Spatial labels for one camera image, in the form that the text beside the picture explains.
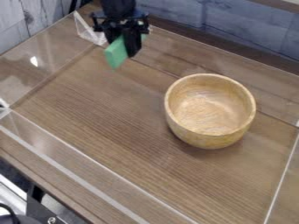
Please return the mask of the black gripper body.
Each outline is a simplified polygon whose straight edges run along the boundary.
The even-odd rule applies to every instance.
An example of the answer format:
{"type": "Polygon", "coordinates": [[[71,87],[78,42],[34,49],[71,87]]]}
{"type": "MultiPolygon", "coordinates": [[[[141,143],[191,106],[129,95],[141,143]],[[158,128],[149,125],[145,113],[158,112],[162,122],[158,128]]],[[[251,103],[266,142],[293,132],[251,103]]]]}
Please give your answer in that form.
{"type": "Polygon", "coordinates": [[[127,22],[137,22],[142,33],[150,32],[149,13],[134,10],[129,15],[121,18],[109,17],[103,10],[90,13],[94,22],[94,31],[103,32],[107,28],[122,28],[127,22]]]}

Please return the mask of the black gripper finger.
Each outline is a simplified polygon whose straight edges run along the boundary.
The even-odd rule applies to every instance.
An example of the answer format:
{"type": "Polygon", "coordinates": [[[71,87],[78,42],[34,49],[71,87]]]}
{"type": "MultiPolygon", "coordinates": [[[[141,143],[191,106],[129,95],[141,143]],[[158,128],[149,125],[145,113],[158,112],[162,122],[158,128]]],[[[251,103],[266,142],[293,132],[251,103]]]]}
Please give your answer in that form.
{"type": "Polygon", "coordinates": [[[122,35],[122,31],[118,28],[107,28],[103,30],[107,38],[107,42],[113,43],[122,35]]]}
{"type": "Polygon", "coordinates": [[[142,33],[135,27],[123,30],[126,52],[130,58],[135,57],[142,49],[142,33]]]}

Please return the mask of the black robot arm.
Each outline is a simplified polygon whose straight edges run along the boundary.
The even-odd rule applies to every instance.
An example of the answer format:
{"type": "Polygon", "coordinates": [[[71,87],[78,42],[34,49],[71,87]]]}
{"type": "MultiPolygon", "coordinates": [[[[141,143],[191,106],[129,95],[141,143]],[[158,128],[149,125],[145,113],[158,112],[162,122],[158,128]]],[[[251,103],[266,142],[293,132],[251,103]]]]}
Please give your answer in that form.
{"type": "Polygon", "coordinates": [[[137,8],[137,0],[101,0],[101,6],[102,10],[90,14],[94,31],[105,33],[110,44],[123,38],[133,58],[142,49],[142,35],[150,33],[149,13],[137,8]]]}

